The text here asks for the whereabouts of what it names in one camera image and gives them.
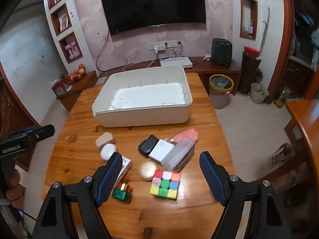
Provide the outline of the person's left hand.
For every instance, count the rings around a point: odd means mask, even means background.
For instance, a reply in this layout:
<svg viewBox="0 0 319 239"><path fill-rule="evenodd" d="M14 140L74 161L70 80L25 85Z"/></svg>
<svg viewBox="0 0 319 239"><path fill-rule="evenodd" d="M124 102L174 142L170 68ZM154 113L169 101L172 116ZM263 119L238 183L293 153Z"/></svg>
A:
<svg viewBox="0 0 319 239"><path fill-rule="evenodd" d="M7 199L11 201L12 206L19 209L24 204L25 188L20 184L21 176L18 170L15 169L11 177L11 188L7 191Z"/></svg>

